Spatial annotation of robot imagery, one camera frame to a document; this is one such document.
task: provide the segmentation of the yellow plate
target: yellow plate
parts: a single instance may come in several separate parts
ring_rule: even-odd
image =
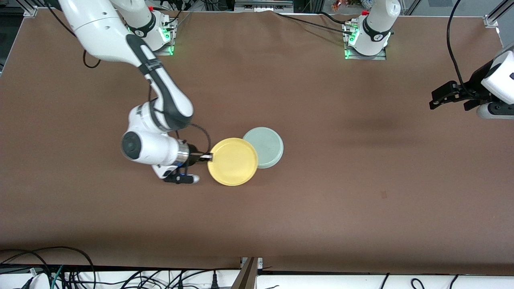
[[[225,186],[238,186],[249,181],[259,160],[253,146],[240,138],[227,138],[211,150],[212,161],[207,163],[209,173]]]

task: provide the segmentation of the brown tabletop surface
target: brown tabletop surface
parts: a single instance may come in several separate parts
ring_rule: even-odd
[[[213,143],[269,127],[285,149],[242,186],[202,164],[190,168],[199,184],[178,186],[121,154],[129,111],[147,99],[139,71],[86,68],[41,10],[0,78],[0,247],[75,246],[98,265],[259,256],[274,270],[514,274],[514,121],[461,103],[429,110],[431,91],[456,79],[446,25],[400,17],[388,59],[359,61],[344,59],[337,32],[272,12],[192,14],[161,59],[194,122]],[[480,18],[456,18],[452,44],[465,79],[501,49]],[[207,146],[195,128],[181,137]]]

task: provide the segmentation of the brown table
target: brown table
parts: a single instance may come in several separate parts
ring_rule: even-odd
[[[161,58],[194,121],[214,143],[270,127],[285,151],[239,187],[205,165],[191,168],[199,184],[176,186],[120,152],[128,113],[147,98],[138,70],[84,67],[77,40],[39,11],[0,78],[0,246],[76,246],[98,265],[260,256],[274,270],[514,274],[514,121],[429,110],[431,91],[456,79],[446,22],[400,17],[388,60],[358,61],[336,32],[271,12],[194,13]],[[452,28],[466,79],[501,49],[480,18]],[[195,128],[181,136],[206,146]]]

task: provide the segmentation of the teal cable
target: teal cable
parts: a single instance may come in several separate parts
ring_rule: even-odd
[[[57,276],[59,276],[59,274],[61,273],[61,270],[63,269],[63,267],[64,267],[64,265],[61,265],[61,267],[59,267],[59,270],[57,270],[56,276],[52,280],[52,286],[50,286],[50,289],[53,289],[56,286]]]

